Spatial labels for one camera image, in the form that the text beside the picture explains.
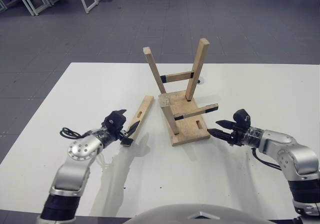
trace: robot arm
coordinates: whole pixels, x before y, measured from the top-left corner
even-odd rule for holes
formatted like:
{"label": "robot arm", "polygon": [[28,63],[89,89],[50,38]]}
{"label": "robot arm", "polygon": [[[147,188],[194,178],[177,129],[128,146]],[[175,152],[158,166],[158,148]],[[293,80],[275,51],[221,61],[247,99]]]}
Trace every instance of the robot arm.
{"label": "robot arm", "polygon": [[220,120],[216,123],[233,130],[231,134],[219,129],[208,132],[231,146],[247,145],[273,158],[288,181],[293,205],[303,217],[320,216],[320,172],[317,155],[307,146],[297,143],[284,133],[262,130],[251,126],[249,114],[238,110],[233,121]]}
{"label": "robot arm", "polygon": [[139,122],[128,131],[122,130],[126,121],[123,116],[125,111],[113,111],[104,119],[100,129],[86,132],[69,145],[66,161],[55,175],[42,213],[37,217],[37,224],[75,221],[75,213],[90,175],[90,166],[96,156],[118,139],[124,146],[130,146],[133,141],[129,136],[135,132]]}

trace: black tape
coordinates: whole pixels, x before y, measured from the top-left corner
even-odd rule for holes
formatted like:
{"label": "black tape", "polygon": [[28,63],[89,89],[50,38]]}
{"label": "black tape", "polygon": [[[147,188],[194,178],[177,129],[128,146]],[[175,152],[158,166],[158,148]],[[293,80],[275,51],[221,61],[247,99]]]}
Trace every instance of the black tape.
{"label": "black tape", "polygon": [[205,110],[205,113],[210,113],[210,112],[213,112],[215,110],[218,110],[218,107],[213,107],[213,108],[207,109],[207,110]]}
{"label": "black tape", "polygon": [[49,195],[41,213],[41,218],[50,221],[67,221],[75,217],[80,197]]}
{"label": "black tape", "polygon": [[160,76],[162,83],[167,83],[166,75]]}
{"label": "black tape", "polygon": [[299,203],[320,203],[320,179],[288,181],[293,199]]}
{"label": "black tape", "polygon": [[175,121],[182,120],[184,118],[183,115],[177,116],[174,118]]}

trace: black robot arm segment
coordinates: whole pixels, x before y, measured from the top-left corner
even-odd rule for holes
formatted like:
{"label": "black robot arm segment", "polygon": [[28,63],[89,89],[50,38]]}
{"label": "black robot arm segment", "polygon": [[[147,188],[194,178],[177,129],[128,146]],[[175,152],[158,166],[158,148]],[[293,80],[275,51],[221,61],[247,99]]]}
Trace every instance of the black robot arm segment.
{"label": "black robot arm segment", "polygon": [[262,130],[251,126],[249,114],[238,110],[233,121],[220,120],[216,123],[233,130],[226,133],[219,129],[208,132],[231,146],[247,145],[273,158],[288,181],[293,196],[295,211],[302,216],[320,216],[320,172],[317,155],[307,146],[297,143],[290,135]]}

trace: wooden stool leg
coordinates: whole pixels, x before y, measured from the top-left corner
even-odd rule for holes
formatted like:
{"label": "wooden stool leg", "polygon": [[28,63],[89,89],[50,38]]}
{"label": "wooden stool leg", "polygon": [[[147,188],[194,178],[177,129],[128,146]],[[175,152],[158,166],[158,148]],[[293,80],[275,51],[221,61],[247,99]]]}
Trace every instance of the wooden stool leg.
{"label": "wooden stool leg", "polygon": [[161,80],[161,77],[160,77],[158,68],[157,68],[157,66],[156,66],[155,59],[154,59],[154,57],[152,56],[150,47],[144,47],[144,48],[143,48],[143,53],[144,53],[144,55],[145,55],[145,58],[146,58],[147,62],[149,63],[150,69],[151,69],[151,71],[152,71],[152,74],[153,74],[153,76],[154,76],[154,79],[155,79],[155,81],[156,81],[156,84],[157,84],[158,87],[159,87],[160,92],[161,92],[162,94],[163,94],[163,93],[166,93],[165,86],[164,86],[164,84],[162,83],[162,80]]}
{"label": "wooden stool leg", "polygon": [[189,79],[189,83],[185,92],[185,97],[188,101],[191,101],[194,96],[197,82],[200,76],[202,66],[205,61],[209,44],[210,44],[209,41],[205,38],[201,38],[199,41],[198,49],[196,51],[194,63],[192,66],[192,71],[194,72],[193,78]]}
{"label": "wooden stool leg", "polygon": [[160,103],[160,107],[163,111],[163,114],[164,114],[170,128],[172,129],[172,132],[174,134],[178,134],[179,129],[176,125],[175,117],[174,117],[174,114],[173,114],[171,107],[170,107],[169,97],[167,95],[164,95],[164,96],[160,95],[159,96],[159,103]]}

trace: white table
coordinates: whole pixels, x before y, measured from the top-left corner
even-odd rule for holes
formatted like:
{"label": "white table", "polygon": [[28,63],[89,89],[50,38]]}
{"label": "white table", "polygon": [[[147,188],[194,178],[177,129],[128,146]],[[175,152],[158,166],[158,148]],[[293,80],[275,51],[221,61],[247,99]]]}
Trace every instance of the white table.
{"label": "white table", "polygon": [[[191,67],[158,65],[162,75]],[[252,126],[292,135],[319,156],[319,75],[316,65],[205,64],[205,83],[194,97],[199,106],[219,103],[203,116],[209,128],[245,108]],[[166,84],[168,92],[186,86]],[[70,143],[59,136],[62,127],[84,133],[119,109],[127,109],[130,120],[143,96],[154,95],[137,144],[113,143],[92,165],[77,215],[133,217],[162,205],[203,203],[266,219],[297,216],[282,173],[255,160],[249,147],[213,137],[172,147],[158,94],[146,63],[72,63],[0,166],[0,209],[41,212]]]}

